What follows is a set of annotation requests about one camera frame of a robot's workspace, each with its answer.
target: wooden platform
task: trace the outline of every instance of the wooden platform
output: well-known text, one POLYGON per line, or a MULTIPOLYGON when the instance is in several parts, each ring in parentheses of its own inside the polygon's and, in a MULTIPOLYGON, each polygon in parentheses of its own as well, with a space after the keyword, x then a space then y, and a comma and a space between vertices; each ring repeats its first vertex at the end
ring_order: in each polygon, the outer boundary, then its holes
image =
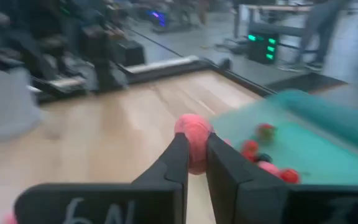
MULTIPOLYGON (((259 97, 214 72, 49 104, 52 119, 0 142, 0 221, 26 188, 43 182, 131 182, 173 139, 183 113, 211 117, 259 97), (52 138, 60 133, 60 138, 52 138)), ((205 175, 190 176, 188 223, 214 223, 205 175)))

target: sneaker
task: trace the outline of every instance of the sneaker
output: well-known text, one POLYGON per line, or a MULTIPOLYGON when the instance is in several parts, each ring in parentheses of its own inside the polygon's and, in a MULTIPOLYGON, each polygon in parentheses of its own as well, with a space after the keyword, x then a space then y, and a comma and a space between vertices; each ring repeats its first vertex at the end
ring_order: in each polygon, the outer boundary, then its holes
POLYGON ((73 63, 74 66, 81 66, 81 65, 86 65, 86 61, 84 61, 82 58, 80 57, 75 57, 73 58, 73 63))
POLYGON ((67 77, 67 78, 75 78, 75 77, 84 78, 84 76, 81 72, 79 72, 77 70, 70 69, 68 67, 64 71, 62 71, 61 76, 67 77))
POLYGON ((304 72, 305 66, 302 63, 289 63, 278 66, 278 69, 289 72, 304 72))
POLYGON ((321 62, 309 62, 305 65, 306 68, 314 71, 314 72, 321 72, 323 69, 323 63, 321 62))

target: green led light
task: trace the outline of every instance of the green led light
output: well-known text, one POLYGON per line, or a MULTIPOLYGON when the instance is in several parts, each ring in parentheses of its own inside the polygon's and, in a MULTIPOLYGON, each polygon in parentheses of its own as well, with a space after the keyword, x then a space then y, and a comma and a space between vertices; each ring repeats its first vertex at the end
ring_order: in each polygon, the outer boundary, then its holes
POLYGON ((65 9, 64 7, 60 7, 60 10, 62 10, 62 12, 66 15, 70 15, 69 10, 65 9))
POLYGON ((252 40, 252 41, 255 41, 256 40, 256 37, 254 35, 248 35, 248 39, 249 40, 252 40))
POLYGON ((268 42, 271 43, 271 44, 276 44, 276 40, 275 40, 275 39, 269 38, 269 39, 268 39, 268 42))

